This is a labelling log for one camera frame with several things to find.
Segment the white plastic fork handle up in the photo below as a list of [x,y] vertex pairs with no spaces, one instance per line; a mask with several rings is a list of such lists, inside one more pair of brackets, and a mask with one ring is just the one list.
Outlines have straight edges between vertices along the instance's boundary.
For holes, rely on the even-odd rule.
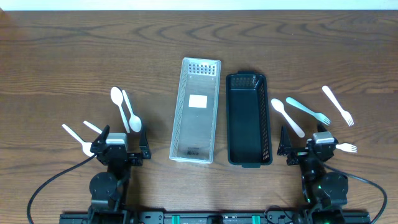
[[276,98],[273,98],[271,99],[271,105],[286,119],[286,121],[289,123],[289,125],[295,131],[298,137],[305,137],[305,133],[302,128],[286,113],[283,102]]

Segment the black perforated plastic basket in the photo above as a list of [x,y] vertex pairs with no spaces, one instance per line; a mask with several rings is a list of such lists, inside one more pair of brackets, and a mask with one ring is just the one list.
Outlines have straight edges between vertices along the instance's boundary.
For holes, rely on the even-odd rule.
[[267,80],[254,71],[226,77],[228,161],[243,168],[272,163]]

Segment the clear perforated plastic basket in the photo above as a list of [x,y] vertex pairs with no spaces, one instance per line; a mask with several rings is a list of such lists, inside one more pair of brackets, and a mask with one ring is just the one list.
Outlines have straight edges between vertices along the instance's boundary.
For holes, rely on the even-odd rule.
[[220,78],[219,60],[182,60],[169,159],[213,162]]

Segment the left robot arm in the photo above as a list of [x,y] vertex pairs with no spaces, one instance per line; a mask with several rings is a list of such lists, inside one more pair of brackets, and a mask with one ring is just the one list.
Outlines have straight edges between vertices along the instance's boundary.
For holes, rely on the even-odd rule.
[[126,207],[126,195],[131,178],[131,167],[142,166],[144,159],[152,154],[146,138],[145,127],[141,128],[140,152],[128,152],[127,139],[110,143],[110,127],[105,126],[101,134],[92,142],[90,151],[107,171],[96,174],[90,181],[91,205],[88,210],[88,223],[134,223],[137,218],[134,210]]

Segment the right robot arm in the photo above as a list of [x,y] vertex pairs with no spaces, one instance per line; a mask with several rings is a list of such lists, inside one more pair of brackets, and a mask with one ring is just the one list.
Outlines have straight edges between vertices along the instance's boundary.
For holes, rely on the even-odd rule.
[[286,156],[289,166],[298,165],[302,191],[308,205],[295,212],[294,223],[343,224],[342,206],[348,203],[348,178],[337,171],[327,172],[324,162],[334,156],[338,140],[322,124],[304,147],[293,147],[287,128],[281,128],[279,156]]

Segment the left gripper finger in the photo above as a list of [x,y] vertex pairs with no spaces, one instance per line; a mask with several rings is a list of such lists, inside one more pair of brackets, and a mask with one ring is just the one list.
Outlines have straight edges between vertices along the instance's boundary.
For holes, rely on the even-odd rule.
[[100,145],[106,144],[106,139],[109,135],[110,127],[106,125],[99,136],[93,141],[93,146],[98,147]]
[[146,137],[146,128],[145,126],[141,129],[141,136],[139,141],[139,147],[142,153],[150,153],[149,143]]

